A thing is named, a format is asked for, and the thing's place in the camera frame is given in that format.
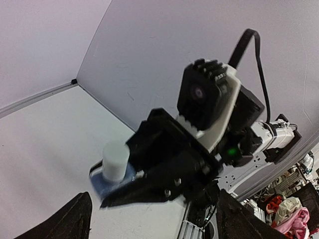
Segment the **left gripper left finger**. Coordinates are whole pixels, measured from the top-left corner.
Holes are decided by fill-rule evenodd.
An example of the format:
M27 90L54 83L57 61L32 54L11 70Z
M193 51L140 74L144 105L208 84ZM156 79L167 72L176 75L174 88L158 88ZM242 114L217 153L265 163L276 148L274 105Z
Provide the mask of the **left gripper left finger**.
M92 208L89 193L79 193L47 220L17 238L87 239L90 233Z

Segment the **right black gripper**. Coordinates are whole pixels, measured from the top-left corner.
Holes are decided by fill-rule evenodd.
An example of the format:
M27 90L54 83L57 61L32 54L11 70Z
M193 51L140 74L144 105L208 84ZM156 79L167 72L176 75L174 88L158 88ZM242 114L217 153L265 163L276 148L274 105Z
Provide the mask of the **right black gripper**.
M111 191L101 209L179 197L184 203L199 200L205 205L213 199L209 190L220 164L163 108L151 110L127 145L129 163L144 176Z

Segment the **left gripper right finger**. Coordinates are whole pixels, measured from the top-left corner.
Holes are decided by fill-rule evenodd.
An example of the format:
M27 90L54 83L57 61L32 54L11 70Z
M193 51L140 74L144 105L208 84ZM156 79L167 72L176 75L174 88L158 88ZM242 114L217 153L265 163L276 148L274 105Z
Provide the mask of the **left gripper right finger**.
M240 202L221 190L217 202L220 239L285 239L286 236L251 214Z

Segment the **white nail polish cap brush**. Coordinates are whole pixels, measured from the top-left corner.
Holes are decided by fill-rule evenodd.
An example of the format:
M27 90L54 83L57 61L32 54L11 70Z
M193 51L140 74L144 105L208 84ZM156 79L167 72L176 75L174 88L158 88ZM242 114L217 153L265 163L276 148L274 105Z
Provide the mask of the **white nail polish cap brush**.
M126 173L129 156L130 150L124 141L107 142L102 152L103 176L113 182L122 181Z

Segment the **blue nail polish bottle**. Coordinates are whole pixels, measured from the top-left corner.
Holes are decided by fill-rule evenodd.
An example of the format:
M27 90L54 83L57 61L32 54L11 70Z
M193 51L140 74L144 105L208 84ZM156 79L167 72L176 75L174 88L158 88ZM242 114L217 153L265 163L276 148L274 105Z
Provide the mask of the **blue nail polish bottle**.
M136 175L136 171L134 170L132 165L128 163L123 180L119 182L113 182L103 176L102 166L103 163L101 160L93 165L89 170L90 182L100 201L103 201L105 197L107 197L116 189L133 181Z

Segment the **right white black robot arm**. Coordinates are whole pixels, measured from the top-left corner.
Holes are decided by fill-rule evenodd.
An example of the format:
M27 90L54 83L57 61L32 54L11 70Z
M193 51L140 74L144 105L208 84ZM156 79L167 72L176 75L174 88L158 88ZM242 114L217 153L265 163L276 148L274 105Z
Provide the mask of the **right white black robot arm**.
M280 115L276 122L244 123L240 131L228 131L209 151L164 109L153 109L127 141L129 164L142 176L122 183L103 197L101 207L135 203L161 203L184 196L207 208L215 203L216 179L224 165L242 167L265 152L269 161L278 161L300 140L296 130L283 146L276 141L288 127Z

